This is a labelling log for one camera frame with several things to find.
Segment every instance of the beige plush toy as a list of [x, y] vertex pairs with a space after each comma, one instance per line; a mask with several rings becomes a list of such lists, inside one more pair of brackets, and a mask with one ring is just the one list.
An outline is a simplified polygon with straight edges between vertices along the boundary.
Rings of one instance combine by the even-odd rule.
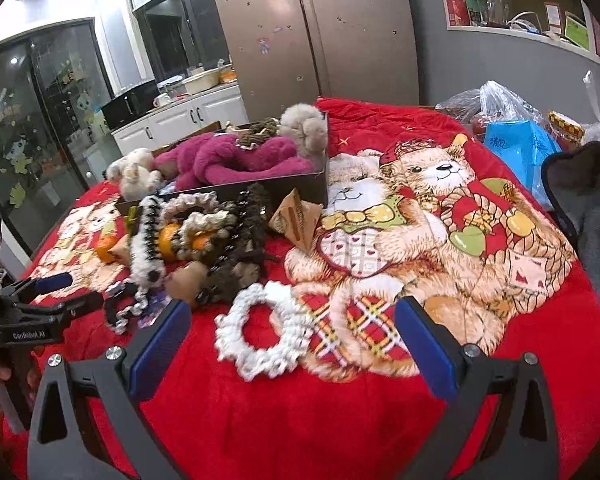
[[106, 177], [118, 184], [120, 195], [127, 202], [141, 200], [163, 185], [160, 171], [154, 170], [154, 156], [147, 148], [138, 148], [112, 162]]
[[291, 137], [298, 155], [312, 161], [316, 171], [324, 167], [327, 121], [318, 108], [302, 103], [287, 108], [280, 117], [280, 135]]

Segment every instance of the blue tissue package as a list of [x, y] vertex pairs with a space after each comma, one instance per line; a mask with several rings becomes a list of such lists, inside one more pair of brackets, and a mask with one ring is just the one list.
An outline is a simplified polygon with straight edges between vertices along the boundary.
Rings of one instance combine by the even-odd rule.
[[561, 152], [555, 139], [533, 121], [489, 123], [484, 145], [495, 153], [545, 207], [549, 201], [540, 179], [544, 160]]

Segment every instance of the cabinet door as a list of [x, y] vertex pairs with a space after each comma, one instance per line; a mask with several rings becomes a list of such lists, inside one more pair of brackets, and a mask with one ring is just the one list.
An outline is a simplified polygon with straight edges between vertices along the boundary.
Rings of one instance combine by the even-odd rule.
[[220, 125], [224, 128], [228, 121], [236, 125], [249, 122], [238, 86], [224, 88], [194, 99], [193, 107], [196, 117], [202, 118], [205, 124], [220, 121]]
[[118, 143], [122, 155], [132, 152], [136, 148], [149, 148], [154, 150], [157, 147], [155, 135], [150, 127], [148, 119], [139, 121], [131, 126], [125, 126], [115, 132], [113, 137]]
[[187, 101], [149, 117], [157, 148], [180, 140], [204, 126], [191, 103]]

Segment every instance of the microwave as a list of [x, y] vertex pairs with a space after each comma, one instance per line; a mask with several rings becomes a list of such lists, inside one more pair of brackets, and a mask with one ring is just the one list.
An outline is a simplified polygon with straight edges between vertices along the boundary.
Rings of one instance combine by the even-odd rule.
[[154, 108], [154, 99], [160, 95], [155, 79], [139, 84], [120, 94], [102, 107], [111, 130], [121, 128], [143, 117]]

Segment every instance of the window ledge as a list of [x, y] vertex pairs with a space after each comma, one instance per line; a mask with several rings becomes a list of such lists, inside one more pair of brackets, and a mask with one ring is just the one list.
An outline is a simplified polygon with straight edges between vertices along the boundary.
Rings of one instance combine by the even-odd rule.
[[467, 25], [447, 25], [447, 30], [458, 30], [462, 32], [485, 32], [487, 34], [500, 34], [501, 36], [515, 36], [517, 38], [523, 38], [525, 40], [539, 41], [540, 43], [550, 44], [555, 48], [561, 48], [573, 52], [578, 56], [586, 57], [600, 65], [600, 56], [594, 54], [589, 50], [580, 48], [579, 46], [565, 43], [564, 41], [555, 41], [547, 36], [541, 36], [540, 34], [533, 34], [531, 32], [525, 32], [524, 30], [512, 30], [510, 28], [495, 28], [495, 27], [469, 27]]

